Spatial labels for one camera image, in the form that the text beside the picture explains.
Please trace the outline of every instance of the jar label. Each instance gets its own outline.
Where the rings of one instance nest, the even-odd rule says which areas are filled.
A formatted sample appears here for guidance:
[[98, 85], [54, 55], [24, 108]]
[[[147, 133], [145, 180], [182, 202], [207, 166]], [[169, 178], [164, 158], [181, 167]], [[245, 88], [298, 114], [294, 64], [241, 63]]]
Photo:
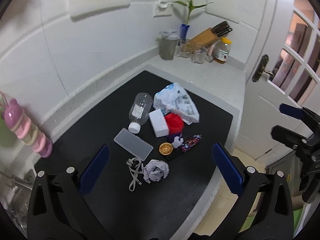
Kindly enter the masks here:
[[144, 106], [138, 106], [137, 104], [134, 106], [132, 115], [135, 118], [141, 119], [143, 113]]
[[227, 61], [227, 58], [229, 57], [229, 52], [226, 52], [222, 49], [217, 49], [215, 57], [218, 60]]

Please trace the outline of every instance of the red object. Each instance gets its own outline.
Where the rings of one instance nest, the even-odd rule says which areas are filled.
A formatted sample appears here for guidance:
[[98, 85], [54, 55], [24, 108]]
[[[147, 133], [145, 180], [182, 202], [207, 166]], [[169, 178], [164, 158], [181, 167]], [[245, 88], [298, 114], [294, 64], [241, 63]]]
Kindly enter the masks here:
[[167, 114], [164, 118], [167, 121], [170, 134], [182, 132], [184, 123], [180, 118], [180, 116], [170, 113], [170, 114]]

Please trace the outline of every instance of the floor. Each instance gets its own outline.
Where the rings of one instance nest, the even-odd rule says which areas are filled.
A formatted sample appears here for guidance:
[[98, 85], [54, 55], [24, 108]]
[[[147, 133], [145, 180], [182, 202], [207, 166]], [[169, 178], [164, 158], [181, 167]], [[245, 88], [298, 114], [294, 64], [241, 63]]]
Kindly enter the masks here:
[[[265, 172], [265, 166], [262, 163], [256, 162], [253, 158], [249, 157], [239, 149], [235, 149], [233, 151], [233, 156], [237, 156], [242, 161], [244, 166], [253, 166], [257, 171]], [[258, 204], [259, 197], [260, 194], [257, 195], [249, 216], [253, 214], [253, 211]], [[217, 196], [194, 232], [198, 235], [210, 236], [229, 213], [237, 198], [237, 195], [230, 192], [224, 179], [221, 179], [221, 187], [217, 193]]]

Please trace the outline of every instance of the door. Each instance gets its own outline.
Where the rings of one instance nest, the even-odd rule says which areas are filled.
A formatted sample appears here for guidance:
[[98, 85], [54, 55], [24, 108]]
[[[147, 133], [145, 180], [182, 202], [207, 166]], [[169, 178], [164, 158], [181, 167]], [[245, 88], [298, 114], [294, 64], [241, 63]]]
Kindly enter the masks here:
[[302, 122], [279, 112], [282, 103], [304, 106], [315, 112], [320, 103], [319, 19], [308, 0], [277, 0], [274, 20], [260, 54], [269, 56], [257, 82], [246, 84], [244, 110], [236, 146], [256, 159], [271, 164], [291, 150], [271, 138], [275, 125], [311, 135]]

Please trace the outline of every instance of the wall socket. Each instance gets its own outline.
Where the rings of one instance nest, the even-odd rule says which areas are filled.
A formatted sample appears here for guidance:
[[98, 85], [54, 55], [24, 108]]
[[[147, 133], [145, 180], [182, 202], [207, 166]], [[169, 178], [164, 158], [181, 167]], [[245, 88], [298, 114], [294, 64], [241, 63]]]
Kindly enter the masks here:
[[170, 16], [173, 12], [173, 4], [169, 4], [167, 8], [160, 8], [158, 3], [155, 2], [154, 9], [153, 9], [153, 17], [160, 17], [160, 16]]

